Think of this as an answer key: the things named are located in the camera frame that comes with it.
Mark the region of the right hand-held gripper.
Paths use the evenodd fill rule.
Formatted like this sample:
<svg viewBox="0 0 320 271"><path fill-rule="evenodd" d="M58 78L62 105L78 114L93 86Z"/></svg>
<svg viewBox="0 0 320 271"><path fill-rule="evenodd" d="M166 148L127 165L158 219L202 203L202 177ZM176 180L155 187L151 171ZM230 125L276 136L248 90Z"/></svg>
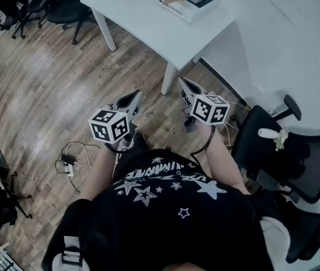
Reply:
<svg viewBox="0 0 320 271"><path fill-rule="evenodd" d="M186 120L186 132L194 130L195 120L205 125L220 125L225 122L230 104L219 95L204 95L205 89L192 80L178 78L178 90L186 105L182 110Z"/></svg>

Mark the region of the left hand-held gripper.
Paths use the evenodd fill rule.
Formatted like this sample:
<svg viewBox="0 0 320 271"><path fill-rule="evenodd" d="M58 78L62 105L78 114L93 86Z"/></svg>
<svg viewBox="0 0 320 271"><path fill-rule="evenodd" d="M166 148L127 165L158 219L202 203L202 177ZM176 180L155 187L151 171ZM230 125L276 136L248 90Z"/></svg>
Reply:
<svg viewBox="0 0 320 271"><path fill-rule="evenodd" d="M132 123L142 101L142 91L125 95L110 103L106 108L98 108L89 118L89 126L93 138L110 145L133 135L136 126Z"/></svg>

